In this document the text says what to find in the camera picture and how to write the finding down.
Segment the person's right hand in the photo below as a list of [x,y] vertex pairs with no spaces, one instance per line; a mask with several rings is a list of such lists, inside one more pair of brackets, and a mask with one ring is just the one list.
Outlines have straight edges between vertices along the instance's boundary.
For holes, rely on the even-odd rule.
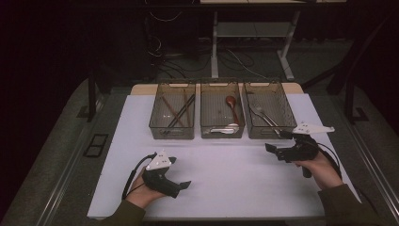
[[339,174],[322,153],[316,155],[313,160],[295,161],[295,164],[298,167],[308,169],[321,189],[333,188],[343,184]]

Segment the black floor socket frame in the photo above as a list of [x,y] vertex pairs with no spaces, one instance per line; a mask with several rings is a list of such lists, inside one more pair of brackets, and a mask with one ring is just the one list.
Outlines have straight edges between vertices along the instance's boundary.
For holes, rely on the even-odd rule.
[[107,139],[108,134],[94,134],[90,140],[90,143],[86,147],[83,156],[91,158],[100,157],[104,150]]

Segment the metal floor rail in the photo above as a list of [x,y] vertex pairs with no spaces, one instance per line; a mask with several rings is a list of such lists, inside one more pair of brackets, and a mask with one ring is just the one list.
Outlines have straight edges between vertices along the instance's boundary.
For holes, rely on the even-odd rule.
[[37,182],[42,182],[39,216],[35,226],[49,226],[68,189],[94,122],[88,122],[89,98],[73,95],[45,141],[35,162]]
[[399,197],[392,189],[391,184],[387,180],[381,168],[378,166],[366,142],[361,137],[358,129],[355,126],[357,118],[352,119],[348,117],[345,111],[341,114],[348,130],[351,133],[357,147],[358,153],[363,163],[365,164],[368,172],[370,173],[373,181],[375,182],[378,191],[380,192],[385,204],[389,207],[392,216],[394,217],[397,226],[399,226]]

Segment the person's left hand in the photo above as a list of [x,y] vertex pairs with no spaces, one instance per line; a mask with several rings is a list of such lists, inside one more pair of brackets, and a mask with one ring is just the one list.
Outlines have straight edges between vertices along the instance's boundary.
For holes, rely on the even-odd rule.
[[144,169],[137,175],[132,183],[132,189],[129,191],[125,200],[142,208],[147,208],[152,202],[164,197],[163,193],[156,190],[148,188],[144,180],[142,179],[142,174]]

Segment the brown wooden chopstick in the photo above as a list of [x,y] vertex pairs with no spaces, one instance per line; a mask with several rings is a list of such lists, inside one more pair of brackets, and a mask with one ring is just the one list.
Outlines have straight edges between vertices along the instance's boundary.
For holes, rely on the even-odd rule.
[[177,123],[179,123],[181,126],[184,126],[184,124],[181,122],[178,113],[174,110],[174,108],[171,106],[171,104],[168,102],[167,98],[165,96],[161,97],[165,105],[167,106],[168,110],[170,113],[174,116],[174,119],[172,122],[169,124],[169,127],[173,127]]
[[184,89],[184,109],[185,109],[185,115],[186,115],[186,121],[187,121],[187,127],[191,126],[191,121],[190,121],[190,114],[189,114],[189,99],[188,95]]

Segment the white ceramic spoon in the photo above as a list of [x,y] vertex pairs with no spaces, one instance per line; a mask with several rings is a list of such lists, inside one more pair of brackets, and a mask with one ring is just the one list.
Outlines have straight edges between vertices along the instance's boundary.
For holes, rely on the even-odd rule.
[[239,131],[239,125],[237,123],[230,123],[222,127],[212,127],[210,133],[221,133],[225,135],[232,135]]

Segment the white metal desk frame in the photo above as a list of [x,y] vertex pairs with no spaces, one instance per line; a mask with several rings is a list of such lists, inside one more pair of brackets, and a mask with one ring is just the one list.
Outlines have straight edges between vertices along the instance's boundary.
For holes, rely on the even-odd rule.
[[277,51],[280,66],[288,81],[294,81],[295,77],[287,60],[287,54],[294,38],[301,9],[304,6],[339,6],[346,0],[199,0],[202,6],[234,6],[244,7],[296,7],[292,19],[289,22],[220,22],[217,9],[213,13],[213,36],[211,53],[211,72],[213,78],[218,78],[217,40],[219,38],[284,38],[284,46]]

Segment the black metal stand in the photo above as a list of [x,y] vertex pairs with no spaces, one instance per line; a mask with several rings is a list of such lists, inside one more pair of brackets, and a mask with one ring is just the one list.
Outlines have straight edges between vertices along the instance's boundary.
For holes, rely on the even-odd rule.
[[78,118],[85,118],[87,122],[92,122],[98,112],[101,96],[98,82],[101,81],[101,69],[91,69],[88,72],[88,104],[82,106],[77,115]]
[[345,86],[344,115],[351,124],[369,120],[361,107],[354,107],[355,85],[355,78],[349,77]]

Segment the slanted black stand legs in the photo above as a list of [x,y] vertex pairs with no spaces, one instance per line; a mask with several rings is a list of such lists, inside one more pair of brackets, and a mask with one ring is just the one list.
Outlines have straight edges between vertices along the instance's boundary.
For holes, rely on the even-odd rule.
[[332,76],[330,82],[327,85],[327,92],[332,95],[338,94],[342,90],[346,82],[349,80],[349,78],[352,76],[353,71],[356,69],[362,56],[364,55],[372,41],[375,39],[375,36],[378,34],[379,30],[390,19],[391,16],[391,12],[387,13],[379,20],[377,24],[368,24],[368,31],[358,39],[354,40],[352,47],[349,49],[342,61],[340,61],[332,68],[324,71],[323,73],[320,73],[313,79],[302,83],[302,89],[309,89],[310,87],[316,85],[322,80],[325,80],[328,77]]

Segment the metal fork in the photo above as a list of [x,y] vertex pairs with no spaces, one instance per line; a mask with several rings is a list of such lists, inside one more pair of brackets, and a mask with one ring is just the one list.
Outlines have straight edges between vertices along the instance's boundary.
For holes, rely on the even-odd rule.
[[279,130],[278,129],[274,129],[273,127],[275,126],[271,120],[269,120],[265,115],[263,115],[261,112],[251,108],[250,109],[251,112],[253,112],[256,116],[260,117],[270,128],[271,130],[279,137]]
[[271,126],[277,126],[278,124],[271,118],[269,117],[260,106],[253,106],[252,111],[262,119],[264,119],[269,125]]

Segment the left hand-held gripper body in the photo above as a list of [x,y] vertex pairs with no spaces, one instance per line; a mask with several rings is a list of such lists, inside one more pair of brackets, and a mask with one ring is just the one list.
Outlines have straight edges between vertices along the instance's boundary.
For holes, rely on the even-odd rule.
[[166,177],[166,172],[171,165],[165,151],[155,153],[155,157],[146,166],[142,174],[142,179],[148,188],[163,193],[166,196],[176,198],[181,190],[180,185],[170,181]]

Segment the brown wooden spoon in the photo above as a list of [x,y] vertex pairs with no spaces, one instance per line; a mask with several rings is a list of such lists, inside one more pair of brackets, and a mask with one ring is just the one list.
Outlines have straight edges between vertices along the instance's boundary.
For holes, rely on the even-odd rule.
[[231,109],[234,122],[235,122],[236,124],[239,124],[239,119],[238,119],[238,116],[237,116],[236,111],[235,111],[235,105],[236,105],[236,100],[235,100],[235,98],[234,98],[233,96],[227,96],[226,99],[225,99],[225,101],[226,101],[227,105],[228,105],[228,106],[230,107],[230,109]]

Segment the transparent grey plastic basket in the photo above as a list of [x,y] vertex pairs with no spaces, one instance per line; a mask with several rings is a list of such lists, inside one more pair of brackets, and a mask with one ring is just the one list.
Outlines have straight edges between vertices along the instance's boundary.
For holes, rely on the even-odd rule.
[[[232,135],[210,133],[212,127],[235,123],[225,99],[233,96],[239,131]],[[239,84],[233,80],[211,79],[200,84],[200,131],[202,138],[241,138],[246,125]]]
[[184,104],[184,89],[188,98],[195,94],[196,102],[196,85],[192,83],[161,83],[158,85],[155,100],[152,107],[152,115],[149,127],[154,139],[193,139],[195,124],[195,102],[190,106],[193,125],[190,127],[182,127],[176,124],[174,127],[168,127],[174,116],[170,113],[167,106],[162,100],[165,96],[171,106],[178,112]]
[[243,85],[248,136],[252,139],[281,139],[271,128],[250,109],[260,106],[278,125],[274,129],[292,132],[296,120],[284,88],[279,82],[252,83]]

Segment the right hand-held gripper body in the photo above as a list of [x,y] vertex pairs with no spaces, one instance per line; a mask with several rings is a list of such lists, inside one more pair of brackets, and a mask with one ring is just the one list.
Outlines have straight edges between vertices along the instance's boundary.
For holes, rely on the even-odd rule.
[[319,147],[319,144],[311,137],[311,134],[334,131],[334,127],[301,122],[291,132],[294,135],[292,139],[295,141],[295,145],[291,148],[277,149],[277,158],[290,163],[293,161],[313,160],[316,155],[322,153],[329,161],[332,161],[331,156]]

